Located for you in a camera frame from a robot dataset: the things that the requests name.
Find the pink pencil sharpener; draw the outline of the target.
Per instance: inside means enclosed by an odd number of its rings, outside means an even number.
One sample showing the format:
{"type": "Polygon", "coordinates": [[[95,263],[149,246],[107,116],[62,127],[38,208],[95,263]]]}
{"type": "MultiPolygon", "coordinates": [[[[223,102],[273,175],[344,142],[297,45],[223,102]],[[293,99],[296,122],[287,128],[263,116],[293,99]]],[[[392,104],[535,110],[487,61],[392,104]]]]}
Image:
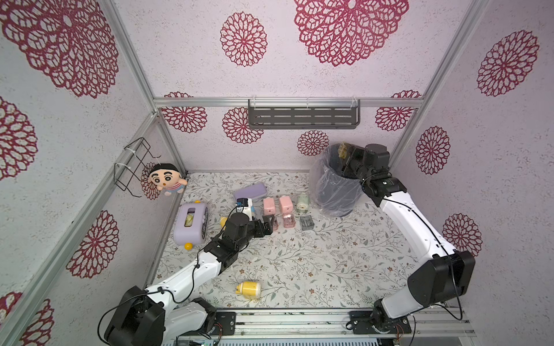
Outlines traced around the pink pencil sharpener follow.
{"type": "Polygon", "coordinates": [[[264,216],[270,216],[276,214],[276,203],[273,198],[263,199],[263,214],[264,216]]]}
{"type": "Polygon", "coordinates": [[[288,195],[281,196],[279,198],[279,203],[281,206],[281,213],[283,215],[294,213],[294,204],[288,195]]]}

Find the pink sharpener shavings tray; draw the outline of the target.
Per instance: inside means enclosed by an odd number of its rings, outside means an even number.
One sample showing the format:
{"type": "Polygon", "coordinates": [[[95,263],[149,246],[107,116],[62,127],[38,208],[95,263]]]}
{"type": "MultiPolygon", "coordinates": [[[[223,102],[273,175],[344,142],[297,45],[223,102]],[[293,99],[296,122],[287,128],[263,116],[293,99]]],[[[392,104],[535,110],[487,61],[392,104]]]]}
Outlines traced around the pink sharpener shavings tray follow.
{"type": "Polygon", "coordinates": [[[296,220],[293,214],[283,215],[283,224],[285,229],[294,229],[296,226],[296,220]]]}

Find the clear sharpener shavings tray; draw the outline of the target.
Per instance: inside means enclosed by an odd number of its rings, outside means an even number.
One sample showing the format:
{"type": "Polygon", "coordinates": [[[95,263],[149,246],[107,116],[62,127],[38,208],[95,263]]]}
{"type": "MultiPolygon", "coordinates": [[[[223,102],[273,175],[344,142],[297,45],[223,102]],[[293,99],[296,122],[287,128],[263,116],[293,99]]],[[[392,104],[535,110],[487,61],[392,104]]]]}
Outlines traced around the clear sharpener shavings tray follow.
{"type": "Polygon", "coordinates": [[[303,232],[311,231],[315,228],[315,223],[310,215],[300,216],[300,225],[303,232]]]}

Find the green pencil sharpener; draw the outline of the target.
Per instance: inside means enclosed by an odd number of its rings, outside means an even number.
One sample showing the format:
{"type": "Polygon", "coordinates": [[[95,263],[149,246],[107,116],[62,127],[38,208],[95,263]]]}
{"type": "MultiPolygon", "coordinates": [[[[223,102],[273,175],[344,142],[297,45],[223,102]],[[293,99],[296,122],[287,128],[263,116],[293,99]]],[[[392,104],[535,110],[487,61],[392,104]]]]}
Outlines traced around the green pencil sharpener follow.
{"type": "Polygon", "coordinates": [[[297,196],[296,210],[298,213],[307,213],[310,209],[310,198],[307,193],[300,193],[297,196]]]}

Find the yellow sharpener shavings tray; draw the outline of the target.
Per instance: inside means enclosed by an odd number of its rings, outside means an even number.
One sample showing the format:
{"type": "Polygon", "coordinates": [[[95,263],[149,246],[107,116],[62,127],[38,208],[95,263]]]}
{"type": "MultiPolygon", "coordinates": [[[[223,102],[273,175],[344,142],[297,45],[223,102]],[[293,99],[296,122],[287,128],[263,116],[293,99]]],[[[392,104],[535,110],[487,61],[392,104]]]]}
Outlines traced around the yellow sharpener shavings tray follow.
{"type": "Polygon", "coordinates": [[[349,157],[349,149],[350,144],[345,142],[341,143],[337,150],[338,158],[343,161],[346,160],[349,157]]]}

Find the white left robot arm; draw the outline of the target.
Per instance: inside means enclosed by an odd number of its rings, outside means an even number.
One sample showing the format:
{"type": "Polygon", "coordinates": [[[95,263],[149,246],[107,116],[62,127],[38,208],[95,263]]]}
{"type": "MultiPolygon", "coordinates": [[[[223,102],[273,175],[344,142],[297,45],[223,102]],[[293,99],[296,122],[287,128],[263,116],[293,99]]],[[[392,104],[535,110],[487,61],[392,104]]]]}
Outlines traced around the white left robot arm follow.
{"type": "Polygon", "coordinates": [[[216,308],[202,298],[192,298],[201,285],[222,274],[255,238],[274,232],[274,217],[252,219],[232,213],[196,258],[176,274],[147,288],[133,286],[117,306],[108,310],[111,320],[98,332],[106,345],[163,345],[215,325],[216,308]]]}

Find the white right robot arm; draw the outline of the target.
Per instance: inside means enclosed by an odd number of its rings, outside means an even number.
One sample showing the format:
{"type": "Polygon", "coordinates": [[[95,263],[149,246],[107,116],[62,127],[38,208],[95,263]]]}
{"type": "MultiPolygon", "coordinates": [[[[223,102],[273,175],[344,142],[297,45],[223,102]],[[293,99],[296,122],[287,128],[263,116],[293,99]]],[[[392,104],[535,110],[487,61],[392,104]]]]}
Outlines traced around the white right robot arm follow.
{"type": "Polygon", "coordinates": [[[391,218],[418,258],[406,287],[375,302],[372,324],[382,330],[408,314],[465,295],[476,259],[447,241],[422,215],[407,188],[390,172],[387,148],[341,144],[338,158],[340,173],[359,181],[362,192],[391,218]]]}

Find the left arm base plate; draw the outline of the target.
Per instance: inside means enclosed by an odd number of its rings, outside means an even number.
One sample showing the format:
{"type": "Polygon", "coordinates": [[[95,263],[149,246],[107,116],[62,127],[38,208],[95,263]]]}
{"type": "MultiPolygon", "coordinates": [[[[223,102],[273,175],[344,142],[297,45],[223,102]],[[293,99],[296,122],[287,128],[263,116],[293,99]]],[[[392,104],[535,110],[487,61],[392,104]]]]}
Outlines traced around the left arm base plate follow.
{"type": "Polygon", "coordinates": [[[210,337],[232,336],[235,334],[237,325],[237,314],[233,311],[216,311],[209,314],[203,325],[188,335],[198,335],[210,337]]]}

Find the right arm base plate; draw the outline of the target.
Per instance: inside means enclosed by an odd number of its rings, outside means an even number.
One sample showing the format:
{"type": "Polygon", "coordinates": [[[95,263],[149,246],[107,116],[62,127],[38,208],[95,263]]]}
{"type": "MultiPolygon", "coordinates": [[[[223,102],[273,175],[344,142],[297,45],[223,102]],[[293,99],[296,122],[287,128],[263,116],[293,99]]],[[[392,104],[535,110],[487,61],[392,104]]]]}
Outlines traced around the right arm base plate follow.
{"type": "Polygon", "coordinates": [[[372,310],[350,311],[345,328],[354,334],[406,334],[412,332],[407,317],[391,319],[372,310]]]}

